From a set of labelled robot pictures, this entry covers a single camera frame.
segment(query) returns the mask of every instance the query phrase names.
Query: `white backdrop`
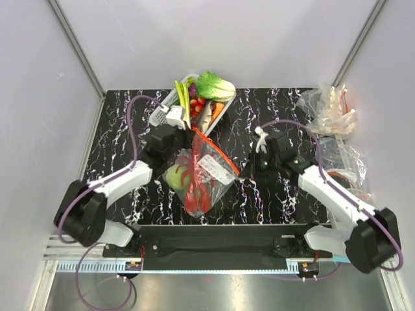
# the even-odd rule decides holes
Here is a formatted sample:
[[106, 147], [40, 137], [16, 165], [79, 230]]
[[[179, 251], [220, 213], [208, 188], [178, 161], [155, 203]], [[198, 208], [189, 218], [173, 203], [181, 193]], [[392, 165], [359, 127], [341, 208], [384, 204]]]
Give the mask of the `white backdrop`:
[[359, 114], [351, 141], [367, 155], [378, 208], [396, 215], [405, 265], [401, 276], [415, 308], [415, 2], [389, 1], [346, 77]]
[[59, 0], [105, 89], [331, 84], [375, 0]]
[[99, 98], [46, 1], [0, 1], [0, 305], [28, 310]]

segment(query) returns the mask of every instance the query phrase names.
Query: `white basket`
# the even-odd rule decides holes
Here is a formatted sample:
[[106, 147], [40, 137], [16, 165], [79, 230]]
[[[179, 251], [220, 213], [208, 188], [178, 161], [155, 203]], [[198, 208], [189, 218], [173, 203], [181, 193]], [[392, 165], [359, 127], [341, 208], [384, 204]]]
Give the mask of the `white basket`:
[[[195, 81], [197, 81], [197, 79], [199, 78], [199, 75], [196, 74], [190, 74], [187, 75], [182, 82], [186, 82], [189, 78], [193, 78], [195, 79]], [[219, 122], [219, 120], [222, 118], [222, 116], [225, 114], [226, 110], [228, 110], [228, 108], [231, 106], [233, 100], [235, 99], [236, 95], [229, 100], [228, 102], [224, 103], [225, 107], [223, 108], [223, 110], [220, 112], [220, 114], [218, 115], [218, 117], [216, 118], [216, 120], [212, 123], [212, 125], [207, 129], [205, 135], [208, 136], [210, 134], [210, 132], [212, 132], [213, 128], [216, 126], [216, 124]], [[164, 106], [170, 107], [171, 105], [173, 105], [173, 103], [179, 99], [179, 95], [177, 94], [177, 90], [176, 88], [174, 88], [169, 95], [167, 95], [167, 97], [165, 98], [165, 100], [163, 100], [163, 102], [161, 102], [161, 104], [163, 104]], [[154, 110], [150, 116], [150, 118], [148, 118], [150, 121], [150, 124], [153, 126], [157, 126], [160, 124], [165, 124], [167, 123], [166, 121], [166, 114], [164, 112], [161, 111], [161, 108], [158, 106], [156, 108], [156, 110]]]

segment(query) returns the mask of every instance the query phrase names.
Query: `robotic arm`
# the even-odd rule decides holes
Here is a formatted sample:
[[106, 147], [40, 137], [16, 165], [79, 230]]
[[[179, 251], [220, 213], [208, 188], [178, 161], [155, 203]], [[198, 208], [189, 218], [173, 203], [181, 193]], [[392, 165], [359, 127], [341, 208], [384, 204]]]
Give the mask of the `robotic arm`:
[[[166, 171], [170, 156], [182, 148], [191, 148], [192, 138], [193, 131], [177, 126], [163, 124], [156, 127], [140, 154], [141, 160], [134, 167], [130, 165], [129, 171], [121, 177], [110, 183], [105, 182], [112, 180], [125, 168], [91, 183], [74, 181], [70, 184], [55, 216], [55, 226], [58, 227], [71, 202], [80, 193], [90, 189], [91, 192], [64, 219], [64, 231], [86, 247], [97, 242], [128, 247], [135, 231], [125, 224], [107, 220], [107, 208], [131, 190], [147, 184], [152, 178], [158, 178]], [[341, 231], [312, 225], [302, 235], [302, 242], [307, 248], [347, 257], [364, 273], [369, 273], [396, 253], [389, 239], [362, 209], [379, 220], [400, 246], [394, 213], [387, 208], [377, 211], [360, 201], [325, 172], [326, 178], [322, 178], [316, 163], [298, 155], [282, 132], [260, 138], [240, 177], [257, 180], [277, 173], [321, 201], [345, 228]], [[329, 186], [330, 183], [342, 189], [343, 194]]]

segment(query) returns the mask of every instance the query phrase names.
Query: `black marble tabletop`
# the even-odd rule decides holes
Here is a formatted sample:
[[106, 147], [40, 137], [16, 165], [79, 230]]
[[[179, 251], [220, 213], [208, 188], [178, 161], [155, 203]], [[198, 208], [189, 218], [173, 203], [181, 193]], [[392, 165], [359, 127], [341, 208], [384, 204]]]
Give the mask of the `black marble tabletop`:
[[[290, 119], [307, 123], [309, 117], [296, 107], [305, 89], [238, 89], [232, 106], [209, 138], [242, 169], [254, 141], [256, 126], [268, 121]], [[109, 91], [88, 159], [85, 180], [91, 181], [123, 168], [132, 160], [132, 145], [125, 122], [129, 100], [144, 94], [162, 101], [170, 90]], [[136, 102], [133, 112], [136, 141], [141, 150], [152, 129], [148, 122], [156, 106]], [[281, 130], [301, 154], [314, 155], [314, 146], [304, 131], [291, 125], [270, 127]], [[201, 218], [188, 215], [174, 191], [158, 178], [116, 201], [107, 218], [139, 224], [286, 224], [326, 222], [326, 209], [311, 195], [275, 176], [256, 183], [236, 181], [222, 199]]]

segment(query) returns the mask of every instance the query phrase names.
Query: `red crab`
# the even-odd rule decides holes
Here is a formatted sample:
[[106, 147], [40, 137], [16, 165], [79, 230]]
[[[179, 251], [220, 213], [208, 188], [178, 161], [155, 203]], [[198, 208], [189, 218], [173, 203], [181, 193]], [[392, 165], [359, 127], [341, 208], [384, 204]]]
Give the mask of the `red crab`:
[[183, 155], [177, 159], [178, 162], [184, 162], [177, 166], [176, 173], [181, 167], [186, 168], [181, 176], [182, 187], [184, 187], [185, 178], [190, 176], [190, 183], [187, 188], [184, 202], [185, 210], [189, 214], [195, 214], [198, 211], [202, 211], [202, 213], [205, 214], [211, 209], [210, 192], [215, 185], [215, 180], [210, 177], [211, 189], [209, 189], [204, 181], [207, 172], [200, 165], [197, 165], [202, 158], [201, 153], [204, 143], [203, 138], [196, 135], [192, 143], [191, 158]]

